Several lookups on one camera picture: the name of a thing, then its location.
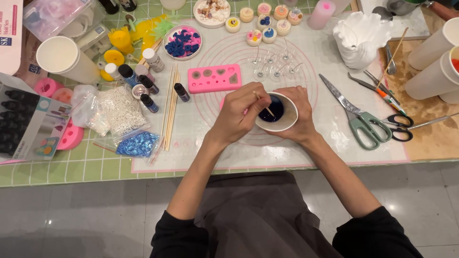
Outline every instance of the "black-handled scissors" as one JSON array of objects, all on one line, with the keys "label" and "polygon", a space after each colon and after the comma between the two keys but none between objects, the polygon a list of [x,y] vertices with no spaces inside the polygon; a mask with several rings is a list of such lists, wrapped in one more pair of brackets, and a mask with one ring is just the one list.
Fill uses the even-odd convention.
[{"label": "black-handled scissors", "polygon": [[[395,121],[396,117],[405,118],[405,119],[407,119],[409,121],[409,123],[406,124],[406,123],[401,123],[399,121]],[[406,140],[402,140],[402,139],[397,138],[395,136],[395,134],[392,134],[392,139],[397,140],[397,141],[403,141],[403,142],[410,141],[410,140],[413,139],[413,133],[411,133],[410,131],[405,130],[405,129],[402,128],[402,127],[410,128],[410,127],[412,127],[414,125],[414,121],[412,120],[411,117],[404,116],[402,114],[395,114],[395,115],[389,116],[386,119],[381,120],[381,122],[387,123],[387,124],[394,124],[394,125],[398,126],[397,128],[390,128],[389,127],[392,132],[399,132],[399,133],[404,133],[404,134],[408,135],[408,138]]]}]

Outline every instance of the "spoon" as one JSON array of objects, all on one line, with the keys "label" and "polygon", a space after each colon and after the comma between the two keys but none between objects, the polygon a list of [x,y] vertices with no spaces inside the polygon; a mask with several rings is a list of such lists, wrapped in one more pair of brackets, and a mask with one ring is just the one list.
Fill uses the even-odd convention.
[{"label": "spoon", "polygon": [[[392,13],[385,7],[377,6],[373,9],[373,13],[377,13],[381,15],[381,23],[391,22],[394,19]],[[387,61],[389,62],[392,59],[392,53],[389,49],[389,44],[386,44],[386,56]],[[389,68],[387,69],[387,73],[390,75],[394,75],[397,73],[397,66],[395,66],[395,62],[392,60]]]}]

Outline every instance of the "gray tile floor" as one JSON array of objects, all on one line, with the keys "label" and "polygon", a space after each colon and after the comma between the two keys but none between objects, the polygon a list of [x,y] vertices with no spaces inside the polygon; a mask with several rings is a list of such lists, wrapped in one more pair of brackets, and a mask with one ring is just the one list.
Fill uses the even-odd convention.
[{"label": "gray tile floor", "polygon": [[[459,257],[459,163],[354,169],[426,257]],[[295,172],[331,241],[349,220],[319,171]],[[148,257],[179,179],[0,189],[2,257]]]}]

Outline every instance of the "small candle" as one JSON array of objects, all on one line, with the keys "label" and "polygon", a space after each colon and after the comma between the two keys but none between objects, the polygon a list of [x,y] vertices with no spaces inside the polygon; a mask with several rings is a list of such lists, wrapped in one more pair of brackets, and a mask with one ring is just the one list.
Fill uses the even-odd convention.
[{"label": "small candle", "polygon": [[288,7],[286,5],[280,5],[274,8],[274,19],[282,20],[282,19],[286,19],[287,16],[288,16]]},{"label": "small candle", "polygon": [[308,19],[309,27],[314,30],[325,28],[334,12],[335,4],[332,1],[320,0],[317,2],[311,17]]},{"label": "small candle", "polygon": [[226,19],[225,28],[229,33],[236,33],[241,29],[241,20],[237,16]]},{"label": "small candle", "polygon": [[268,3],[261,3],[258,5],[257,8],[257,14],[258,16],[264,14],[266,16],[269,16],[271,14],[272,7]]},{"label": "small candle", "polygon": [[279,36],[287,36],[290,33],[291,24],[289,21],[283,19],[277,22],[276,29]]},{"label": "small candle", "polygon": [[264,30],[272,24],[272,20],[269,16],[264,14],[258,16],[257,29]]},{"label": "small candle", "polygon": [[303,13],[300,9],[294,7],[287,16],[287,21],[289,21],[292,25],[300,24],[301,20],[303,19]]},{"label": "small candle", "polygon": [[239,11],[239,18],[242,22],[251,22],[253,20],[253,9],[245,6]]},{"label": "small candle", "polygon": [[247,32],[247,44],[249,46],[258,46],[262,41],[261,31],[254,29]]},{"label": "small candle", "polygon": [[263,30],[263,42],[271,44],[276,40],[277,31],[273,28],[265,28]]}]

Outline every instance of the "white bowl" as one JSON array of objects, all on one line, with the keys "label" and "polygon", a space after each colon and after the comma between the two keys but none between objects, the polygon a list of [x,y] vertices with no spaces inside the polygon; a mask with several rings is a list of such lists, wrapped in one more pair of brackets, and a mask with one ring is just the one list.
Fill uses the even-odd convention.
[{"label": "white bowl", "polygon": [[[170,37],[170,38],[173,38],[174,33],[176,33],[176,32],[178,33],[178,32],[181,31],[182,29],[187,29],[187,28],[191,28],[191,29],[195,30],[195,31],[198,33],[198,35],[201,37],[201,44],[199,45],[198,50],[196,50],[196,52],[194,52],[191,56],[186,56],[186,57],[173,57],[173,56],[171,56],[171,55],[168,53],[168,51],[166,50],[166,45],[169,43],[169,37]],[[185,60],[188,60],[188,59],[190,59],[190,58],[193,58],[193,57],[195,57],[195,56],[199,53],[199,51],[201,50],[201,47],[202,47],[202,34],[199,32],[198,29],[196,29],[195,27],[190,26],[190,25],[185,25],[185,24],[183,24],[183,25],[175,26],[175,27],[173,27],[171,30],[169,30],[168,33],[166,33],[166,36],[165,36],[165,37],[166,37],[166,39],[162,41],[162,47],[163,47],[164,51],[166,51],[166,54],[167,54],[169,57],[171,57],[171,58],[173,58],[173,59],[176,59],[176,60],[185,61]]]},{"label": "white bowl", "polygon": [[205,27],[205,28],[218,28],[218,27],[221,27],[225,24],[226,22],[226,19],[231,16],[231,5],[228,4],[229,6],[229,16],[225,18],[224,21],[220,22],[220,21],[214,21],[214,20],[211,20],[211,21],[206,21],[206,22],[202,22],[200,21],[199,19],[197,19],[196,17],[198,17],[198,6],[202,3],[202,2],[207,2],[207,0],[198,0],[195,5],[193,6],[193,14],[195,16],[195,19],[196,21],[199,23],[199,25]]},{"label": "white bowl", "polygon": [[276,96],[280,99],[282,104],[284,105],[284,115],[275,121],[275,122],[266,122],[262,120],[259,116],[255,119],[255,124],[258,125],[259,128],[270,131],[270,132],[281,132],[289,129],[292,127],[298,120],[298,109],[291,101],[291,99],[287,98],[285,95],[277,92],[268,92],[269,95]]}]

